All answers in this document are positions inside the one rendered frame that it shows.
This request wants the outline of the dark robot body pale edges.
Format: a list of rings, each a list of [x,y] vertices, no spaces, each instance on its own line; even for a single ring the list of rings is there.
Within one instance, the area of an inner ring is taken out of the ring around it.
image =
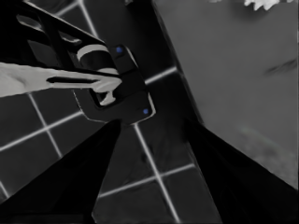
[[[0,97],[69,89],[80,113],[135,125],[155,114],[131,51],[107,44],[28,0],[0,0]]]

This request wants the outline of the white toothed gear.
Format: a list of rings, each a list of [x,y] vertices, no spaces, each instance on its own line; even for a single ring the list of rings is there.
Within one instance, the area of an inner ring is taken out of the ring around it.
[[[252,6],[254,11],[257,11],[261,7],[264,10],[269,10],[273,6],[277,5],[280,0],[244,0],[244,6]]]

